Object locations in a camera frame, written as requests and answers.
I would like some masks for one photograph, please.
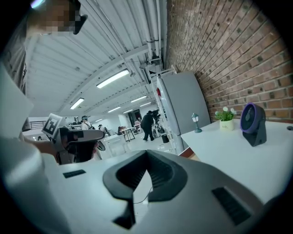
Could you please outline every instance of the small lamp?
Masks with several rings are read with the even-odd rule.
[[[198,127],[198,115],[197,114],[192,114],[192,116],[191,116],[191,118],[192,118],[192,120],[193,120],[193,122],[195,122],[195,130],[194,130],[194,132],[195,133],[201,133],[202,132],[202,130]]]

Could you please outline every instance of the table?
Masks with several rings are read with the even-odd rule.
[[[112,147],[111,147],[111,144],[114,144],[114,143],[121,143],[123,149],[124,149],[124,153],[128,152],[129,151],[129,148],[125,142],[125,137],[124,137],[124,140],[123,140],[123,136],[122,135],[113,135],[113,136],[109,136],[109,137],[105,137],[103,139],[103,142],[105,143],[105,147],[106,147],[106,150],[110,153],[110,156],[113,157],[114,156],[114,153],[112,151]]]
[[[133,135],[132,129],[134,129],[134,127],[131,127],[131,128],[127,128],[127,129],[123,129],[123,130],[121,130],[121,132],[125,132],[126,135],[127,135],[128,140],[126,140],[126,138],[125,138],[125,134],[123,134],[123,135],[124,135],[124,139],[125,139],[125,141],[131,141],[131,140],[135,139],[135,136]]]
[[[224,132],[219,121],[181,135],[200,161],[215,166],[249,188],[263,203],[280,194],[293,170],[293,131],[290,124],[266,122],[267,142],[252,147],[243,137],[240,120]]]

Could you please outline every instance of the metal railing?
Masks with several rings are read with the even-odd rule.
[[[42,129],[45,125],[46,121],[33,121],[30,122],[31,124],[31,129]]]

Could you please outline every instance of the refrigerator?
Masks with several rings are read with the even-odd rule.
[[[200,128],[211,123],[205,99],[193,72],[158,77],[157,91],[174,139],[176,154],[179,155],[188,148],[181,135],[195,129],[192,114],[199,115]]]

